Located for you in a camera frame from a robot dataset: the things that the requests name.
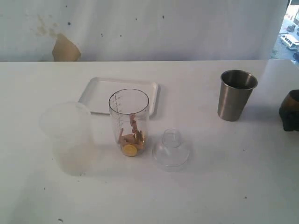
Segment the plastic beaker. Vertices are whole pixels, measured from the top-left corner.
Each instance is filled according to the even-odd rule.
[[[145,150],[148,137],[149,97],[141,90],[124,89],[109,99],[115,141],[127,156]]]
[[[44,112],[39,126],[51,139],[59,167],[70,175],[87,171],[96,152],[91,114],[81,103],[68,102]]]

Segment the stainless steel cup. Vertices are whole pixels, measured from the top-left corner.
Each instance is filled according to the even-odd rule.
[[[242,70],[228,70],[221,75],[218,115],[224,120],[238,120],[257,79]]]

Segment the tray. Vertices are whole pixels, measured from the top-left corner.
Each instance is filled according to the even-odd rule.
[[[109,98],[123,89],[145,92],[149,97],[149,115],[153,114],[158,91],[158,84],[155,82],[95,77],[87,84],[79,102],[87,106],[91,113],[109,114]]]

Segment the lemon slice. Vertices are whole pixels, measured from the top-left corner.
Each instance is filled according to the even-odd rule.
[[[123,148],[123,153],[127,156],[135,156],[137,154],[137,148],[133,145],[125,145]]]

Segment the white table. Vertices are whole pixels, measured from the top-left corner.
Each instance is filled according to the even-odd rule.
[[[239,121],[217,115],[220,74],[258,78]],[[102,159],[86,175],[63,173],[38,127],[48,107],[77,101],[92,77],[156,81],[153,140],[170,127],[192,151],[184,169],[157,168],[151,150],[129,158],[109,116],[93,116]],[[0,223],[298,224],[299,133],[283,131],[279,106],[299,88],[289,60],[0,63]]]

